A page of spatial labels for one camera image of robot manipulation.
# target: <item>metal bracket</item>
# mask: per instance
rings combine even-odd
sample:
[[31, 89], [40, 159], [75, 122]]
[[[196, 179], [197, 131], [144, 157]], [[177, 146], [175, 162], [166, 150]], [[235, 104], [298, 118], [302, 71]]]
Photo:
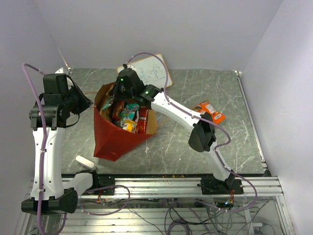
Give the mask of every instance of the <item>metal bracket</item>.
[[[101, 178], [99, 178], [99, 185], [101, 188], [115, 185], [115, 179], [111, 176], [101, 177]], [[103, 190], [102, 195], [113, 196], [114, 195], [114, 189], [115, 188], [109, 188], [109, 189]]]
[[[203, 195], [230, 194], [230, 189], [224, 187], [214, 177], [202, 178], [199, 187], [201, 187]], [[244, 193], [241, 180], [238, 179], [234, 180], [231, 189], [234, 190], [235, 194]]]

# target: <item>wire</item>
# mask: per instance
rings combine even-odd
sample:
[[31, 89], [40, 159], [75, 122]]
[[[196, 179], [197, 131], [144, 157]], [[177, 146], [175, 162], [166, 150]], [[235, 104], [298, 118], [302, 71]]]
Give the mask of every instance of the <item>wire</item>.
[[153, 226], [155, 226], [158, 230], [159, 230], [159, 232], [163, 235], [163, 232], [161, 231], [161, 229], [159, 229], [159, 227], [157, 226], [157, 225], [155, 225], [155, 224], [153, 224], [153, 223], [150, 223], [149, 221], [147, 221], [147, 220], [145, 220], [141, 215], [139, 215], [138, 213], [136, 213], [136, 212], [134, 212], [134, 211], [131, 211], [131, 209], [129, 209], [129, 208], [127, 208], [130, 212], [132, 212], [132, 213], [134, 213], [134, 214], [136, 214], [137, 216], [139, 216], [143, 221], [146, 221], [148, 224], [151, 224], [151, 225], [153, 225]]
[[185, 232], [186, 232], [186, 235], [192, 235], [192, 231], [190, 229], [190, 227], [188, 226], [188, 224], [181, 224], [179, 223], [180, 220], [178, 219], [177, 221], [173, 221], [169, 227], [168, 227], [168, 230], [167, 230], [167, 234], [170, 235], [171, 233], [171, 230], [176, 226], [176, 225], [181, 225], [184, 229], [185, 229]]
[[120, 210], [124, 209], [124, 208], [128, 205], [128, 203], [129, 203], [129, 201], [130, 201], [130, 199], [131, 199], [131, 192], [130, 192], [129, 189], [128, 189], [126, 186], [124, 186], [124, 185], [111, 185], [111, 186], [106, 186], [106, 187], [102, 187], [102, 188], [94, 188], [94, 189], [86, 190], [85, 192], [94, 192], [94, 191], [99, 191], [99, 190], [106, 190], [106, 189], [109, 189], [109, 188], [125, 188], [125, 189], [127, 190], [127, 192], [128, 192], [128, 198], [127, 198], [125, 204], [124, 204], [121, 208], [119, 208], [119, 209], [117, 209], [117, 210], [115, 210], [115, 211], [109, 212], [109, 213], [92, 213], [92, 212], [89, 212], [89, 211], [85, 210], [85, 208], [84, 208], [84, 203], [85, 203], [85, 201], [84, 201], [84, 202], [82, 202], [82, 205], [81, 205], [82, 212], [85, 212], [85, 213], [91, 214], [91, 215], [105, 216], [105, 215], [110, 215], [110, 214], [117, 213], [117, 212], [119, 212]]
[[79, 113], [77, 113], [77, 116], [78, 116], [77, 121], [76, 121], [76, 122], [74, 122], [73, 124], [67, 125], [67, 126], [66, 126], [66, 128], [72, 127], [72, 126], [74, 126], [74, 125], [76, 125], [76, 124], [78, 123], [79, 118], [80, 118], [80, 114], [79, 114]]
[[266, 224], [266, 223], [263, 223], [265, 226], [270, 226], [272, 229], [273, 229], [273, 232], [274, 232], [274, 235], [276, 235], [276, 232], [275, 232], [275, 229], [273, 228], [273, 226], [272, 225], [270, 225], [270, 224]]
[[227, 141], [226, 141], [225, 143], [220, 143], [220, 144], [218, 144], [218, 145], [216, 145], [216, 146], [214, 147], [214, 151], [215, 151], [215, 153], [216, 153], [216, 156], [218, 157], [218, 159], [219, 159], [219, 161], [221, 162], [221, 164], [224, 166], [225, 170], [227, 170], [230, 174], [233, 174], [234, 176], [239, 177], [239, 178], [241, 178], [242, 180], [246, 181], [248, 184], [251, 185], [251, 187], [253, 188], [253, 190], [254, 190], [254, 192], [255, 192], [255, 197], [254, 197], [253, 201], [252, 201], [249, 205], [247, 205], [246, 207], [242, 207], [242, 208], [240, 208], [240, 209], [234, 210], [234, 211], [228, 211], [228, 210], [224, 210], [224, 209], [219, 209], [219, 208], [216, 207], [215, 205], [211, 205], [211, 204], [208, 204], [208, 203], [205, 203], [205, 202], [201, 202], [201, 201], [199, 201], [199, 200], [197, 200], [197, 201], [200, 202], [200, 203], [203, 203], [203, 204], [205, 204], [205, 205], [207, 205], [207, 206], [210, 206], [210, 207], [213, 207], [213, 208], [222, 210], [222, 211], [224, 211], [224, 212], [241, 212], [241, 211], [243, 211], [243, 210], [249, 208], [251, 205], [255, 204], [255, 202], [256, 202], [256, 200], [257, 200], [257, 198], [258, 198], [258, 192], [257, 192], [255, 186], [254, 186], [249, 180], [247, 180], [246, 178], [244, 178], [244, 177], [240, 176], [239, 174], [237, 174], [237, 173], [231, 171], [230, 169], [226, 168], [226, 166], [225, 166], [225, 164], [224, 164], [222, 158], [220, 157], [220, 155], [219, 155], [219, 153], [218, 153], [218, 151], [217, 151], [219, 147], [225, 146], [225, 145], [227, 145], [227, 144], [230, 143], [231, 137], [230, 137], [229, 133], [228, 133], [223, 127], [219, 126], [218, 124], [215, 124], [215, 123], [213, 123], [213, 122], [211, 122], [211, 121], [209, 121], [209, 120], [207, 120], [207, 119], [204, 119], [204, 118], [201, 118], [201, 117], [198, 117], [198, 116], [192, 116], [191, 113], [189, 113], [188, 111], [182, 109], [181, 107], [175, 105], [174, 103], [172, 103], [172, 102], [170, 101], [169, 97], [168, 97], [167, 94], [166, 94], [166, 86], [167, 86], [167, 81], [168, 81], [168, 70], [167, 70], [167, 67], [166, 67], [166, 65], [164, 64], [164, 62], [163, 62], [159, 57], [157, 57], [156, 55], [151, 54], [151, 53], [142, 52], [142, 53], [139, 53], [139, 54], [137, 54], [137, 55], [132, 56], [132, 57], [130, 58], [130, 60], [129, 60], [126, 64], [130, 63], [135, 57], [137, 57], [137, 56], [139, 56], [139, 55], [143, 55], [143, 54], [147, 54], [147, 55], [150, 55], [150, 56], [155, 57], [155, 58], [158, 59], [158, 60], [161, 62], [161, 64], [163, 65], [163, 67], [164, 67], [164, 69], [165, 69], [165, 73], [166, 73], [166, 79], [165, 79], [165, 85], [164, 85], [164, 88], [163, 88], [163, 92], [164, 92], [164, 97], [165, 97], [165, 99], [167, 100], [167, 102], [168, 102], [169, 104], [173, 105], [173, 106], [174, 106], [175, 108], [177, 108], [178, 110], [182, 111], [183, 113], [185, 113], [185, 114], [187, 114], [187, 115], [189, 115], [189, 116], [191, 116], [191, 117], [193, 117], [193, 118], [196, 118], [196, 119], [199, 119], [199, 120], [201, 120], [201, 121], [207, 122], [207, 123], [209, 123], [209, 124], [211, 124], [211, 125], [213, 125], [213, 126], [219, 128], [221, 131], [223, 131], [223, 132], [225, 133], [225, 135], [227, 136]]
[[248, 224], [249, 224], [249, 228], [248, 228], [248, 233], [249, 233], [249, 229], [250, 229], [250, 225], [251, 225], [252, 221], [254, 220], [254, 218], [256, 217], [256, 215], [260, 212], [260, 210], [261, 210], [267, 203], [269, 203], [269, 201], [266, 201], [266, 202], [259, 208], [259, 210], [256, 212], [256, 214], [255, 214], [254, 217], [251, 219], [251, 221], [248, 222], [248, 223], [246, 223], [245, 225], [243, 225], [243, 226], [238, 230], [238, 232], [237, 232], [235, 235], [237, 235], [237, 234], [238, 234], [246, 225], [248, 225]]
[[[43, 201], [43, 190], [44, 190], [44, 159], [45, 159], [45, 145], [47, 143], [47, 129], [46, 129], [46, 122], [45, 122], [45, 114], [44, 114], [44, 109], [43, 109], [43, 106], [40, 102], [40, 99], [38, 97], [38, 94], [36, 92], [36, 89], [35, 89], [35, 86], [33, 84], [33, 82], [31, 81], [30, 77], [29, 77], [29, 74], [27, 72], [27, 69], [26, 67], [30, 67], [32, 69], [34, 69], [35, 71], [39, 72], [40, 74], [42, 75], [45, 75], [44, 72], [42, 72], [40, 69], [30, 65], [30, 64], [26, 64], [26, 63], [23, 63], [22, 64], [22, 69], [23, 69], [23, 72], [25, 74], [25, 77], [30, 85], [30, 88], [33, 92], [33, 95], [36, 99], [36, 102], [37, 102], [37, 105], [38, 105], [38, 109], [39, 109], [39, 112], [40, 112], [40, 116], [41, 116], [41, 122], [42, 122], [42, 126], [43, 126], [43, 133], [44, 133], [44, 137], [43, 137], [43, 141], [42, 141], [42, 144], [41, 144], [41, 152], [40, 152], [40, 158], [39, 158], [39, 198], [38, 198], [38, 207], [37, 207], [37, 225], [38, 225], [38, 228], [39, 228], [39, 231], [42, 235], [48, 235], [44, 228], [43, 228], [43, 225], [42, 225], [42, 218], [41, 218], [41, 205], [42, 205], [42, 201]], [[66, 218], [67, 218], [67, 214], [64, 215], [63, 217], [63, 222], [62, 222], [62, 225], [60, 227], [60, 229], [57, 231], [57, 233], [55, 233], [55, 235], [58, 235], [61, 233], [62, 229], [64, 228], [65, 226], [65, 222], [66, 222]]]

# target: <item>chip bag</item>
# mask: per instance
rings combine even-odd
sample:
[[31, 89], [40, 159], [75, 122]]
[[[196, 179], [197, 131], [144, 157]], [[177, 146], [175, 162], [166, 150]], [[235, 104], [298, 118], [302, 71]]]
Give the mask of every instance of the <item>chip bag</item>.
[[208, 112], [209, 114], [211, 114], [213, 122], [216, 124], [219, 124], [221, 121], [226, 119], [225, 115], [221, 114], [220, 112], [217, 112], [215, 108], [207, 100], [201, 102], [196, 107], [192, 108], [192, 110], [201, 114]]

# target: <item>marble tabletop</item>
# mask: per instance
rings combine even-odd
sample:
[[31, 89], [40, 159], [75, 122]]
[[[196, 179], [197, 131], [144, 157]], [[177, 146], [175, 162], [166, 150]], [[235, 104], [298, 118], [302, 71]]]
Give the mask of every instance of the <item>marble tabletop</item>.
[[[242, 91], [233, 71], [171, 70], [173, 86], [167, 94], [186, 107], [209, 100], [226, 116], [220, 125], [232, 140], [220, 148], [228, 165], [239, 173], [263, 173], [260, 152], [253, 133]], [[83, 92], [98, 91], [103, 84], [116, 80], [115, 69], [72, 69], [71, 77]], [[86, 95], [94, 100], [95, 94]], [[81, 114], [77, 125], [69, 128], [63, 144], [62, 173], [84, 169], [75, 161], [81, 155], [97, 165], [98, 173], [108, 174], [193, 174], [212, 173], [202, 153], [188, 145], [188, 132], [167, 116], [156, 113], [158, 132], [145, 143], [123, 155], [116, 162], [93, 156], [93, 109]], [[225, 134], [216, 131], [218, 143]]]

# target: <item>purple cable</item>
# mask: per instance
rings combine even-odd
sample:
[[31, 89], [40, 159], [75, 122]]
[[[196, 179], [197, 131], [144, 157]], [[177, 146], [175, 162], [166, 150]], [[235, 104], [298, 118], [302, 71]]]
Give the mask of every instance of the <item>purple cable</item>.
[[130, 201], [130, 199], [131, 199], [131, 192], [130, 192], [129, 189], [128, 189], [126, 186], [124, 186], [124, 185], [112, 185], [112, 186], [106, 186], [106, 187], [103, 187], [103, 188], [89, 189], [89, 190], [86, 190], [85, 192], [94, 192], [94, 191], [105, 190], [105, 189], [109, 189], [109, 188], [125, 188], [125, 189], [128, 191], [128, 198], [127, 198], [127, 201], [125, 202], [125, 204], [124, 204], [121, 208], [119, 208], [119, 209], [117, 209], [117, 210], [115, 210], [115, 211], [113, 211], [113, 212], [104, 213], [104, 214], [91, 213], [91, 212], [88, 212], [88, 211], [86, 211], [86, 210], [84, 209], [84, 202], [82, 202], [82, 205], [81, 205], [82, 211], [85, 212], [85, 213], [87, 213], [87, 214], [91, 214], [91, 215], [101, 215], [101, 216], [104, 216], [104, 215], [114, 214], [114, 213], [119, 212], [120, 210], [124, 209], [124, 208], [128, 205], [128, 203], [129, 203], [129, 201]]
[[[42, 75], [45, 75], [44, 72], [42, 72], [40, 69], [30, 65], [30, 64], [26, 64], [26, 63], [23, 63], [22, 64], [22, 69], [24, 71], [24, 74], [25, 74], [25, 77], [30, 85], [30, 88], [35, 96], [35, 99], [36, 99], [36, 102], [37, 102], [37, 105], [38, 105], [38, 109], [39, 109], [39, 112], [41, 114], [41, 121], [42, 121], [42, 125], [43, 125], [43, 132], [44, 132], [44, 138], [43, 138], [43, 142], [41, 144], [41, 153], [40, 153], [40, 160], [39, 160], [39, 189], [40, 190], [43, 190], [44, 189], [44, 158], [45, 158], [45, 145], [46, 145], [46, 142], [47, 142], [47, 129], [46, 129], [46, 123], [45, 123], [45, 115], [44, 115], [44, 109], [43, 109], [43, 106], [39, 100], [39, 97], [38, 97], [38, 94], [36, 92], [36, 89], [35, 89], [35, 86], [33, 84], [33, 82], [31, 81], [30, 77], [29, 77], [29, 74], [26, 70], [26, 67], [30, 67], [31, 69], [34, 69], [36, 70], [37, 72], [41, 73]], [[37, 207], [37, 224], [38, 224], [38, 228], [39, 228], [39, 231], [42, 235], [48, 235], [47, 233], [45, 233], [45, 230], [43, 228], [43, 225], [42, 225], [42, 220], [41, 220], [41, 204], [42, 204], [42, 201], [43, 201], [43, 192], [40, 191], [39, 192], [39, 199], [38, 199], [38, 207]], [[64, 228], [65, 226], [65, 222], [66, 222], [66, 218], [67, 218], [67, 214], [64, 215], [63, 217], [63, 222], [62, 222], [62, 225], [59, 229], [59, 231], [55, 234], [55, 235], [58, 235], [60, 234], [60, 232], [62, 231], [62, 229]]]
[[193, 210], [191, 209], [190, 207], [188, 207], [189, 210], [192, 211], [193, 214], [195, 214], [195, 216], [199, 219], [200, 223], [203, 224], [204, 228], [208, 231], [208, 233], [212, 234], [209, 230], [209, 228], [207, 227], [207, 225], [201, 220], [201, 218], [198, 216], [198, 214]]
[[172, 223], [170, 223], [170, 225], [168, 226], [168, 229], [167, 229], [167, 234], [170, 235], [171, 230], [176, 225], [181, 225], [185, 229], [186, 235], [192, 235], [192, 231], [191, 231], [189, 225], [188, 224], [182, 224], [182, 222], [184, 222], [182, 219], [177, 219], [177, 220], [173, 221]]
[[[165, 99], [167, 100], [167, 102], [169, 102], [169, 104], [173, 105], [175, 108], [177, 108], [178, 110], [182, 111], [183, 113], [188, 114], [189, 116], [192, 116], [192, 114], [190, 114], [189, 112], [187, 112], [187, 111], [183, 110], [182, 108], [178, 107], [177, 105], [173, 104], [173, 103], [170, 101], [169, 97], [167, 96], [167, 94], [166, 94], [166, 86], [167, 86], [167, 81], [168, 81], [168, 70], [167, 70], [167, 68], [166, 68], [166, 65], [164, 64], [164, 62], [163, 62], [160, 58], [158, 58], [158, 57], [157, 57], [156, 55], [154, 55], [154, 54], [147, 53], [147, 52], [142, 52], [142, 53], [139, 53], [139, 54], [134, 55], [133, 57], [131, 57], [131, 59], [127, 62], [127, 64], [130, 63], [135, 57], [137, 57], [137, 56], [139, 56], [139, 55], [143, 55], [143, 54], [147, 54], [147, 55], [150, 55], [150, 56], [155, 57], [155, 58], [158, 59], [158, 60], [162, 63], [162, 65], [164, 66], [165, 73], [166, 73], [166, 79], [165, 79], [165, 85], [164, 85], [163, 91], [164, 91], [164, 96], [165, 96]], [[228, 140], [227, 140], [225, 143], [220, 143], [220, 144], [218, 144], [218, 145], [216, 145], [216, 146], [214, 147], [214, 151], [215, 151], [215, 153], [216, 153], [216, 156], [219, 158], [219, 161], [221, 162], [221, 164], [222, 164], [223, 166], [225, 166], [225, 164], [224, 164], [224, 162], [222, 161], [222, 159], [221, 159], [219, 153], [217, 152], [217, 149], [218, 149], [219, 147], [221, 147], [221, 146], [225, 146], [225, 145], [227, 145], [227, 144], [230, 143], [231, 137], [230, 137], [229, 133], [228, 133], [223, 127], [219, 126], [218, 124], [215, 124], [215, 123], [213, 123], [213, 122], [211, 122], [211, 121], [209, 121], [209, 120], [206, 120], [206, 119], [204, 119], [204, 118], [201, 118], [201, 117], [197, 117], [197, 116], [193, 116], [193, 117], [196, 118], [196, 119], [199, 119], [199, 120], [201, 120], [201, 121], [205, 121], [205, 122], [207, 122], [207, 123], [209, 123], [209, 124], [211, 124], [211, 125], [213, 125], [213, 126], [219, 128], [221, 131], [223, 131], [223, 132], [226, 134]], [[247, 205], [247, 206], [245, 206], [245, 207], [242, 207], [242, 208], [240, 208], [240, 209], [234, 210], [234, 211], [227, 211], [227, 210], [224, 210], [224, 209], [220, 209], [220, 208], [216, 207], [215, 205], [211, 205], [211, 204], [208, 204], [208, 203], [199, 201], [199, 200], [197, 200], [197, 201], [200, 202], [200, 203], [203, 203], [203, 204], [205, 204], [205, 205], [207, 205], [207, 206], [210, 206], [210, 207], [213, 207], [213, 208], [217, 208], [217, 209], [219, 209], [219, 210], [221, 210], [221, 211], [224, 211], [224, 212], [241, 212], [241, 211], [243, 211], [243, 210], [245, 210], [245, 209], [251, 207], [252, 205], [254, 205], [254, 204], [256, 203], [256, 200], [257, 200], [257, 197], [258, 197], [258, 192], [257, 192], [255, 186], [254, 186], [249, 180], [247, 180], [246, 178], [240, 176], [239, 174], [237, 174], [237, 173], [235, 173], [235, 172], [233, 172], [233, 171], [231, 171], [231, 170], [229, 170], [229, 169], [227, 169], [227, 168], [225, 168], [225, 169], [226, 169], [229, 173], [233, 174], [233, 175], [236, 176], [236, 177], [241, 178], [242, 180], [246, 181], [248, 184], [251, 185], [251, 187], [253, 188], [253, 190], [254, 190], [254, 192], [255, 192], [255, 197], [254, 197], [253, 201], [252, 201], [249, 205]]]

